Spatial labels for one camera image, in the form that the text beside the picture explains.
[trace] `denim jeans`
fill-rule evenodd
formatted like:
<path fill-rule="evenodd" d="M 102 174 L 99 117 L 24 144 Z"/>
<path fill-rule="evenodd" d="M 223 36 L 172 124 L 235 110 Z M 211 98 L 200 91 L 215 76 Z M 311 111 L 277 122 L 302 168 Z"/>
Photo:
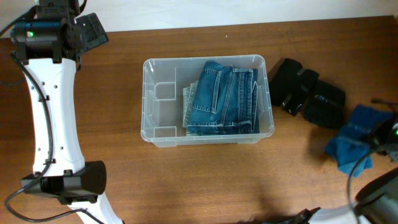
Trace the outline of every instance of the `denim jeans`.
<path fill-rule="evenodd" d="M 259 133 L 257 77 L 257 69 L 206 62 L 196 88 L 187 133 Z"/>

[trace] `white wall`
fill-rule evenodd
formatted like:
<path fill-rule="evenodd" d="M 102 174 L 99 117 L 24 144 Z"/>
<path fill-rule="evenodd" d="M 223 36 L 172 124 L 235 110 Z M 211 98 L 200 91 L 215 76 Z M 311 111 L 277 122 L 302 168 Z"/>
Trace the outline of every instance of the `white wall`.
<path fill-rule="evenodd" d="M 33 4 L 0 0 L 0 27 Z M 122 31 L 393 15 L 398 0 L 88 0 L 91 12 Z"/>

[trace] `clear plastic container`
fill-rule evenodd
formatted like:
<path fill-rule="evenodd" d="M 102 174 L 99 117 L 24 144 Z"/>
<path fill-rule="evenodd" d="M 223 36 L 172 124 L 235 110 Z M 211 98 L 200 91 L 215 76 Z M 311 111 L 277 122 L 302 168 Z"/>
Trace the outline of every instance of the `clear plastic container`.
<path fill-rule="evenodd" d="M 257 68 L 259 134 L 187 136 L 182 127 L 183 89 L 199 80 L 208 60 L 222 65 Z M 141 136 L 157 147 L 194 144 L 253 144 L 275 131 L 269 97 L 266 62 L 260 55 L 149 59 L 144 63 Z"/>

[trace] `wooden table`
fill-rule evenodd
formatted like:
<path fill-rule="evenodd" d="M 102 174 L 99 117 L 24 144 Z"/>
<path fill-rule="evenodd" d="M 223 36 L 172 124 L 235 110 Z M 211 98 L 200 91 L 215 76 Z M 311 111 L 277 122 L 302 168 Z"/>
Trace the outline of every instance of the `wooden table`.
<path fill-rule="evenodd" d="M 398 26 L 393 17 L 283 22 L 109 33 L 83 57 L 75 80 L 78 137 L 86 161 L 102 160 L 106 193 L 126 223 L 234 223 L 347 204 L 347 176 L 323 148 L 336 134 L 273 107 L 276 131 L 254 145 L 157 148 L 140 136 L 142 64 L 148 58 L 262 55 L 269 78 L 284 57 L 346 91 L 349 114 L 372 98 L 398 101 Z M 0 80 L 21 71 L 0 41 Z M 0 86 L 0 217 L 22 223 L 4 199 L 32 172 L 34 130 L 26 84 Z M 373 156 L 356 193 L 396 164 Z M 57 200 L 22 195 L 12 205 L 29 217 L 68 210 Z M 81 223 L 77 215 L 53 223 Z"/>

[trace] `light blue folded cloth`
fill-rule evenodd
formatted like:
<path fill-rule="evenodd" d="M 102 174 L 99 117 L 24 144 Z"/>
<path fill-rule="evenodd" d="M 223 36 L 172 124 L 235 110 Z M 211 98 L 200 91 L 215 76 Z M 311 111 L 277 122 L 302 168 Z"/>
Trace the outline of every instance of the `light blue folded cloth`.
<path fill-rule="evenodd" d="M 325 152 L 336 159 L 340 171 L 350 174 L 355 164 L 370 150 L 368 144 L 360 139 L 368 135 L 377 125 L 392 117 L 391 112 L 378 111 L 358 105 L 351 115 L 348 124 L 344 125 L 338 135 L 325 148 Z M 356 169 L 355 177 L 359 177 L 364 169 L 373 167 L 372 159 L 365 159 Z"/>

